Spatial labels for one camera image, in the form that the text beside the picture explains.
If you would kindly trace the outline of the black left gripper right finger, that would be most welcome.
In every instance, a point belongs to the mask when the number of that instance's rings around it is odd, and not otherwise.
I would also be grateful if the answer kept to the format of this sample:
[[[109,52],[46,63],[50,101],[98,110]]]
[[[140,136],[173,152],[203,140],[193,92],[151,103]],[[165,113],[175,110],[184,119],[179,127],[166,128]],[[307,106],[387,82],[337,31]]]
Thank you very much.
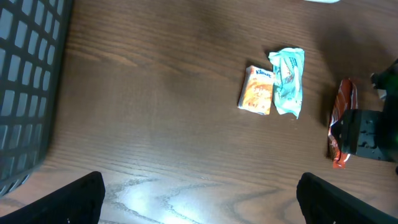
[[[397,224],[397,218],[309,172],[302,174],[296,196],[307,224]]]

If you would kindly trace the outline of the red snack bar wrapper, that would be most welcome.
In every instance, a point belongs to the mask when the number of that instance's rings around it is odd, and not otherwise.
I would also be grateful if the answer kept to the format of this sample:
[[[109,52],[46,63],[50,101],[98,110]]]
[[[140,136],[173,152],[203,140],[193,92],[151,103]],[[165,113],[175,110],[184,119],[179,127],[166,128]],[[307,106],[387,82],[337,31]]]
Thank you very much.
[[[344,169],[350,157],[350,154],[341,150],[338,140],[341,138],[340,129],[344,113],[356,109],[358,109],[357,87],[350,79],[345,78],[340,83],[328,128],[328,153],[334,169]]]

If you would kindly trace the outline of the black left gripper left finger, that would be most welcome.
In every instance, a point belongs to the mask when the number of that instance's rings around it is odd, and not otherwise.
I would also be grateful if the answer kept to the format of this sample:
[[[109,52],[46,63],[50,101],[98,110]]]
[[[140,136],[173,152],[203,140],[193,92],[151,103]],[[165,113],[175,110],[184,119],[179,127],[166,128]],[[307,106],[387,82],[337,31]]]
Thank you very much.
[[[1,217],[1,224],[97,224],[104,196],[103,176],[94,171]]]

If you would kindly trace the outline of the orange Kleenex tissue pack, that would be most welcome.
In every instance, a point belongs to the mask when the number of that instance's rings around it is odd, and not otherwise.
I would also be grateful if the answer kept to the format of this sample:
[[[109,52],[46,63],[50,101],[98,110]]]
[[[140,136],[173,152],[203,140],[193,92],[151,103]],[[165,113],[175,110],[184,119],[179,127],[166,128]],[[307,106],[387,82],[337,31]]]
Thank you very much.
[[[246,69],[238,108],[252,113],[269,115],[275,75],[273,72],[253,65]]]

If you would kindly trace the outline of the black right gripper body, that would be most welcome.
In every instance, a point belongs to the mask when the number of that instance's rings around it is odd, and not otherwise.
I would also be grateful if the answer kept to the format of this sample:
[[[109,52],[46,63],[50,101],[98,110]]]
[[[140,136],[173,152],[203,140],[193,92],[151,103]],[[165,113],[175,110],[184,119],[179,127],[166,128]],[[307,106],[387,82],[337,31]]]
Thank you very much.
[[[385,155],[397,162],[397,60],[383,72],[373,73],[371,82],[384,100],[377,125],[377,143]]]

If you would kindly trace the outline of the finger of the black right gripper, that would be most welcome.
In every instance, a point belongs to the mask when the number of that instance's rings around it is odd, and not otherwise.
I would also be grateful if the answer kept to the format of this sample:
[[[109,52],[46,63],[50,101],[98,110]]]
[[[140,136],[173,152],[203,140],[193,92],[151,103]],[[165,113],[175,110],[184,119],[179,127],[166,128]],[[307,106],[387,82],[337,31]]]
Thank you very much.
[[[385,161],[376,141],[376,128],[380,111],[348,110],[343,115],[338,145],[343,152],[351,155]]]

